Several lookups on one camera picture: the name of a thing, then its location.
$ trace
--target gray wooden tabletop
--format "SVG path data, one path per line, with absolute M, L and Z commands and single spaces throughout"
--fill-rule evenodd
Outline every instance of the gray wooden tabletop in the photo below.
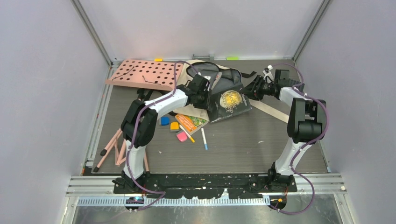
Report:
M 257 71 L 261 74 L 264 67 L 276 63 L 292 63 L 291 60 L 240 60 L 215 61 L 215 63 L 236 68 L 241 72 Z M 287 66 L 277 69 L 290 70 L 290 77 L 298 79 L 297 73 Z M 254 77 L 243 79 L 244 85 Z M 94 166 L 101 159 L 100 151 L 106 146 L 124 116 L 137 98 L 136 88 L 114 86 L 110 97 L 105 122 L 99 139 Z M 154 92 L 151 99 L 160 96 Z M 265 96 L 263 102 L 289 114 L 289 107 L 274 97 Z M 281 155 L 288 136 L 286 124 L 256 109 L 247 113 L 214 123 L 205 127 L 209 150 L 205 151 L 201 132 L 193 134 L 195 143 L 187 140 L 180 142 L 169 126 L 157 126 L 146 152 L 152 173 L 246 173 L 267 172 L 271 164 Z M 112 151 L 102 164 L 99 173 L 120 173 L 120 167 L 114 164 Z M 300 172 L 327 172 L 318 144 L 312 146 L 303 156 L 297 170 Z

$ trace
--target green sticky note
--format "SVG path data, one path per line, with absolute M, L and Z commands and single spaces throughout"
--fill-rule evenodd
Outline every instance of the green sticky note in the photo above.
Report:
M 239 60 L 238 57 L 226 57 L 227 61 L 231 61 L 231 60 Z

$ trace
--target marker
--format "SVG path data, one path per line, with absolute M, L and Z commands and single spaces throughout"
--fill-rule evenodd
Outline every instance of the marker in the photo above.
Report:
M 187 137 L 194 143 L 195 140 L 191 137 L 191 135 L 188 134 L 188 132 L 185 130 L 185 128 L 183 128 L 182 125 L 179 125 L 179 127 L 186 133 Z
M 202 138 L 204 139 L 205 150 L 208 150 L 208 144 L 206 143 L 205 131 L 201 128 Z

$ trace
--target white panel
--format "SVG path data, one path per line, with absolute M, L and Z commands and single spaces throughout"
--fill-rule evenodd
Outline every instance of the white panel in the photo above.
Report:
M 0 5 L 0 223 L 56 224 L 107 64 L 70 1 Z
M 324 137 L 357 223 L 395 223 L 396 1 L 333 1 L 297 64 L 327 101 Z
M 112 60 L 292 57 L 322 0 L 82 0 Z

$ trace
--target pink perforated board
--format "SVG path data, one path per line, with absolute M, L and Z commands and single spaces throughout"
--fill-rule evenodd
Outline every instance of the pink perforated board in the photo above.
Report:
M 106 84 L 171 91 L 182 71 L 183 64 L 127 59 L 122 62 Z

